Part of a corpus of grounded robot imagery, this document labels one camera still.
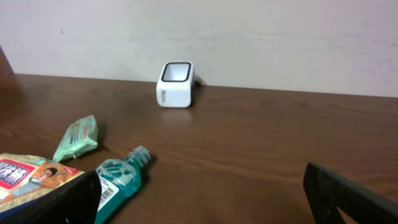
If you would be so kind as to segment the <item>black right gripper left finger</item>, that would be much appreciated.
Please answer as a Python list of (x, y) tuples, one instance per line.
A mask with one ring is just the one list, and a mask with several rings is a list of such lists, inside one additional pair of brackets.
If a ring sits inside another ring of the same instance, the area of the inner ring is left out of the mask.
[(94, 223), (101, 198), (100, 178), (85, 172), (61, 187), (1, 213), (1, 224)]

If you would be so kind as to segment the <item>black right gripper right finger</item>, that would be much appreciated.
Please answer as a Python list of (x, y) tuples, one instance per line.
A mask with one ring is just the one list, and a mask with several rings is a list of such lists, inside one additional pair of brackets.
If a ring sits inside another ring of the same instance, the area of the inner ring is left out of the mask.
[(316, 223), (344, 223), (342, 210), (357, 223), (397, 223), (397, 203), (309, 162), (303, 188)]

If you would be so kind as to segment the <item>blue mouthwash bottle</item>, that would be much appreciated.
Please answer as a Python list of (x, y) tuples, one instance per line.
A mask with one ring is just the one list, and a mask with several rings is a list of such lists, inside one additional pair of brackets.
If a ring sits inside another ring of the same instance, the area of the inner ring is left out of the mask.
[(95, 224), (106, 223), (141, 187), (141, 172), (150, 162), (147, 148), (139, 146), (124, 159), (107, 159), (97, 168), (102, 187)]

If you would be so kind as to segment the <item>yellow snack bag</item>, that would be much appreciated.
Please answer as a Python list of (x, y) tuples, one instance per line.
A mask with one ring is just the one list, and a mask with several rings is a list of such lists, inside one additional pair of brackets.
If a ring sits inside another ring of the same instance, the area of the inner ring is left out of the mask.
[(48, 194), (83, 171), (39, 156), (1, 154), (1, 213)]

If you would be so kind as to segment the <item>green wet wipes pack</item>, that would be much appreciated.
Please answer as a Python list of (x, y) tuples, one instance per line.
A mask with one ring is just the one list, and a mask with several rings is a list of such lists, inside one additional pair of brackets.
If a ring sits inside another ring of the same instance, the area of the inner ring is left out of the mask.
[(75, 159), (97, 147), (98, 126), (95, 117), (89, 115), (69, 125), (52, 160), (61, 162)]

